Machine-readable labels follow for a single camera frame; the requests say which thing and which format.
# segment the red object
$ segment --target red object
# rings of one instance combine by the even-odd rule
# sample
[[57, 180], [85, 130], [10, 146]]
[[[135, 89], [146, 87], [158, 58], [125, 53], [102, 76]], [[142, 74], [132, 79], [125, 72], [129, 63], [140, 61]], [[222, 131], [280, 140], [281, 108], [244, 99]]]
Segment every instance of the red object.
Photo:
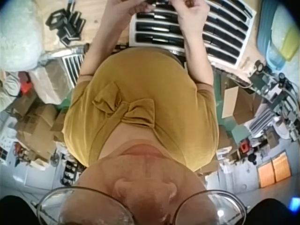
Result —
[[245, 154], [250, 151], [250, 145], [248, 140], [244, 140], [240, 143], [240, 151]]
[[23, 71], [19, 72], [18, 76], [20, 78], [21, 92], [22, 94], [26, 94], [28, 91], [30, 91], [33, 88], [33, 84], [30, 80], [30, 77], [28, 73]]

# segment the workbench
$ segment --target workbench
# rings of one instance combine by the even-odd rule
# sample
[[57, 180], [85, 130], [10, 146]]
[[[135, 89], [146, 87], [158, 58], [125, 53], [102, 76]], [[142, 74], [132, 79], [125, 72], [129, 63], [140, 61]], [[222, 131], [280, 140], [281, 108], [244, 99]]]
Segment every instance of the workbench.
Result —
[[[56, 36], [56, 30], [50, 31], [45, 22], [50, 13], [66, 8], [68, 0], [35, 0], [38, 6], [38, 12], [43, 20], [44, 25], [44, 50], [52, 51], [55, 49], [63, 48], [64, 45], [60, 43]], [[223, 65], [216, 65], [229, 73], [237, 75], [240, 79], [249, 82], [248, 77], [254, 72], [254, 64], [257, 60], [262, 62], [265, 58], [259, 53], [256, 48], [256, 37], [259, 24], [260, 7], [262, 0], [244, 0], [257, 14], [255, 16], [255, 22], [251, 30], [248, 44], [245, 52], [242, 56], [242, 60], [239, 64], [238, 69], [232, 69]], [[75, 11], [82, 13], [82, 18], [86, 19], [86, 24], [82, 31], [81, 43], [91, 43], [100, 24], [102, 15], [104, 13], [105, 5], [107, 0], [76, 0]], [[129, 28], [123, 31], [119, 43], [127, 43], [129, 38]]]

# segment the mustard yellow top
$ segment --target mustard yellow top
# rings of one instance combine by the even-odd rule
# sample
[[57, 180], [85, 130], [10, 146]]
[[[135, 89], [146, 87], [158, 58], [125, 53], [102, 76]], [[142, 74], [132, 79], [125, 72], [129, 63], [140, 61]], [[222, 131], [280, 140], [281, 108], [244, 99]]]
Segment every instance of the mustard yellow top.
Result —
[[193, 171], [217, 149], [213, 89], [197, 90], [178, 61], [156, 49], [110, 56], [90, 82], [75, 87], [63, 129], [66, 145], [89, 166], [120, 122], [152, 129], [169, 154]]

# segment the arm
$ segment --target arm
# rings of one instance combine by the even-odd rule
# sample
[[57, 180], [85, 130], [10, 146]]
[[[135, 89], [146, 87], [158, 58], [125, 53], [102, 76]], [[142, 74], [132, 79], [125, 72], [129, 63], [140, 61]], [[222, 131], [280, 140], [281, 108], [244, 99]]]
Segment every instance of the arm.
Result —
[[113, 52], [122, 31], [129, 25], [132, 15], [153, 9], [144, 1], [107, 1], [100, 28], [84, 58], [77, 84], [92, 79], [98, 67]]
[[201, 84], [213, 86], [214, 76], [202, 38], [210, 7], [205, 0], [194, 0], [192, 8], [188, 8], [184, 0], [171, 0], [171, 2], [178, 13], [180, 29], [185, 40], [189, 75], [200, 89], [205, 86]]

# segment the eyeglass frame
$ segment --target eyeglass frame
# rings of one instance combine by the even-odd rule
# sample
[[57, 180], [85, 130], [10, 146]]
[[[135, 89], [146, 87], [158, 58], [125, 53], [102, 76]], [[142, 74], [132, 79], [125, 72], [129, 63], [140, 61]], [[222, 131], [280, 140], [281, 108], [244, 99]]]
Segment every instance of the eyeglass frame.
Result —
[[[50, 192], [48, 192], [38, 203], [37, 205], [37, 219], [39, 221], [39, 223], [41, 225], [43, 225], [43, 222], [41, 220], [41, 215], [40, 213], [43, 212], [42, 210], [42, 203], [44, 201], [46, 201], [47, 199], [49, 199], [54, 193], [56, 192], [59, 192], [61, 190], [86, 190], [86, 191], [93, 191], [93, 192], [98, 192], [99, 194], [101, 195], [104, 195], [110, 199], [113, 199], [116, 203], [120, 204], [126, 211], [127, 213], [131, 216], [132, 220], [134, 221], [135, 223], [135, 217], [134, 215], [132, 214], [132, 212], [128, 209], [128, 207], [126, 205], [124, 205], [122, 202], [120, 202], [118, 199], [104, 193], [104, 192], [101, 192], [101, 191], [98, 191], [98, 190], [95, 190], [95, 189], [92, 189], [92, 188], [88, 188], [88, 187], [78, 187], [78, 186], [72, 186], [72, 187], [58, 187], [56, 189], [53, 189], [51, 190]], [[168, 225], [176, 225], [175, 221], [176, 221], [176, 218], [177, 218], [177, 214], [179, 213], [179, 210], [181, 209], [182, 205], [184, 203], [186, 203], [189, 199], [195, 197], [196, 195], [199, 195], [199, 194], [205, 194], [205, 193], [214, 193], [214, 194], [222, 194], [226, 197], [229, 197], [231, 199], [233, 199], [235, 201], [235, 203], [238, 205], [238, 208], [240, 209], [240, 213], [244, 213], [244, 217], [243, 217], [243, 221], [240, 225], [243, 225], [246, 221], [246, 217], [247, 217], [247, 207], [244, 205], [244, 203], [238, 198], [236, 197], [234, 194], [228, 192], [228, 191], [223, 191], [223, 190], [217, 190], [217, 189], [213, 189], [213, 190], [204, 190], [204, 191], [200, 191], [200, 192], [197, 192], [193, 195], [191, 195], [190, 197], [188, 197], [187, 199], [185, 199], [179, 206], [178, 208], [176, 209], [175, 213], [174, 213], [174, 217], [173, 217], [173, 220], [171, 223], [168, 223]]]

